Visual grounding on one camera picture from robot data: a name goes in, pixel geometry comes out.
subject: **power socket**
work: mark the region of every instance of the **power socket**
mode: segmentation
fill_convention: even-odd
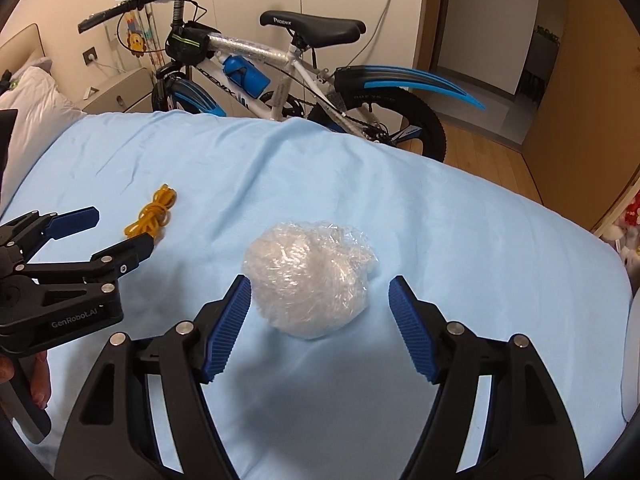
[[[93,54],[94,58],[93,59],[89,59],[89,54]],[[92,61],[95,61],[98,59],[98,55],[95,53],[95,47],[92,46],[89,50],[85,50],[82,53],[82,57],[84,57],[84,64],[88,65],[89,63],[91,63]]]

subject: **bicycle seat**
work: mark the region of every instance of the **bicycle seat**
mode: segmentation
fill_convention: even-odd
[[[353,43],[367,31],[360,20],[323,18],[287,10],[267,10],[260,16],[261,25],[276,25],[295,31],[308,46],[322,46]]]

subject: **yellow rope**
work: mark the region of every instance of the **yellow rope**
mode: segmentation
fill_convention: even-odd
[[[161,228],[169,223],[169,209],[175,204],[177,193],[167,184],[154,193],[153,202],[145,205],[138,215],[138,220],[124,229],[127,238],[133,238],[142,233],[149,233],[158,243]]]

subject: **drawer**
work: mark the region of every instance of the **drawer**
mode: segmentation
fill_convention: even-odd
[[[136,104],[134,104],[131,108],[129,108],[129,110],[127,110],[125,113],[127,114],[150,114],[152,111],[154,111],[152,105],[151,105],[151,94],[146,95],[145,97],[143,97],[142,99],[140,99],[140,101],[138,101]]]
[[[101,85],[82,110],[88,114],[124,112],[152,90],[149,73],[140,68],[109,79]]]

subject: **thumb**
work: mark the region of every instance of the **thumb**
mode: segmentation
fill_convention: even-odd
[[[14,376],[14,365],[11,361],[0,355],[0,384],[10,381]]]

